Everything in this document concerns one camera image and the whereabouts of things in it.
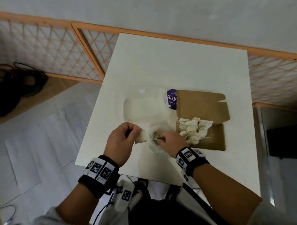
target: purple label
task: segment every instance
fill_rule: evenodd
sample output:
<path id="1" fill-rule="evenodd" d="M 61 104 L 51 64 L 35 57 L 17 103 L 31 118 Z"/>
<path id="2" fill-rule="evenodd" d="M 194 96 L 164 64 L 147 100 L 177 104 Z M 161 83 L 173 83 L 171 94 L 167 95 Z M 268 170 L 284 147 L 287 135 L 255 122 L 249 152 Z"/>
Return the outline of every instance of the purple label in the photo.
<path id="1" fill-rule="evenodd" d="M 168 104 L 169 108 L 176 110 L 176 95 L 175 95 L 176 90 L 171 89 L 167 91 L 167 98 L 168 98 Z"/>

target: wristband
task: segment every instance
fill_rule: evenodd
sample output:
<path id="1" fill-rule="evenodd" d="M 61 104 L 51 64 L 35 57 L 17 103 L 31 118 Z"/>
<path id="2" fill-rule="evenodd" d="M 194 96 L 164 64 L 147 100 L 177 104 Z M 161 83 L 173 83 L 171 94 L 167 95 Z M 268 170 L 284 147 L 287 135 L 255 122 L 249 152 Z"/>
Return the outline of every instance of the wristband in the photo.
<path id="1" fill-rule="evenodd" d="M 99 199 L 107 190 L 114 189 L 120 177 L 118 171 L 119 167 L 112 159 L 101 155 L 92 159 L 78 182 L 86 186 Z"/>
<path id="2" fill-rule="evenodd" d="M 188 176 L 193 176 L 196 167 L 209 162 L 205 155 L 198 148 L 185 147 L 176 154 L 176 163 L 183 169 Z"/>

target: gray sleeve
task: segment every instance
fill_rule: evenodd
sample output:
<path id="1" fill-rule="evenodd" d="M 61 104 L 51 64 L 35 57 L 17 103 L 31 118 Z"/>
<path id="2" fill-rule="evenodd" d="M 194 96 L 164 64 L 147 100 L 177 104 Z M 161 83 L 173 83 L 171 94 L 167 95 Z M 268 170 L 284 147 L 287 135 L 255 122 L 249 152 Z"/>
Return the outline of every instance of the gray sleeve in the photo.
<path id="1" fill-rule="evenodd" d="M 35 218 L 31 225 L 67 225 L 57 214 L 56 208 L 52 207 L 45 215 Z"/>
<path id="2" fill-rule="evenodd" d="M 267 202 L 261 202 L 255 209 L 247 225 L 297 225 L 281 210 Z"/>

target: table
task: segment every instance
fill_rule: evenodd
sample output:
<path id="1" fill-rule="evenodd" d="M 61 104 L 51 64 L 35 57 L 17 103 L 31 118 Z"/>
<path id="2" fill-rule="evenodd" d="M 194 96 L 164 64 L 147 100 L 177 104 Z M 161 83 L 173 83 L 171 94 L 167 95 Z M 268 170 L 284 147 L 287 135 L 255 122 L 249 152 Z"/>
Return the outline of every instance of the table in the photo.
<path id="1" fill-rule="evenodd" d="M 130 85 L 158 85 L 223 93 L 230 120 L 226 151 L 201 150 L 220 171 L 260 195 L 247 52 L 244 50 L 120 34 L 85 133 L 76 165 L 104 151 L 115 118 L 116 92 Z M 175 111 L 170 126 L 175 127 Z M 174 159 L 154 154 L 147 143 L 133 146 L 119 173 L 175 185 L 184 182 Z"/>

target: cardboard flap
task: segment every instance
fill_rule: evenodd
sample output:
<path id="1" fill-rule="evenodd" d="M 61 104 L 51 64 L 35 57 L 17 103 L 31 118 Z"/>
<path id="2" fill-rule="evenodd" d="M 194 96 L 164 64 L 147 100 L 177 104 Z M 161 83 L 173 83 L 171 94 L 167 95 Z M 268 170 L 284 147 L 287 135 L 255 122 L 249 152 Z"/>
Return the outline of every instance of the cardboard flap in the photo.
<path id="1" fill-rule="evenodd" d="M 223 123 L 230 119 L 227 103 L 219 102 L 226 98 L 223 94 L 186 90 L 177 90 L 175 94 L 179 118 L 191 120 L 200 117 L 214 123 Z"/>

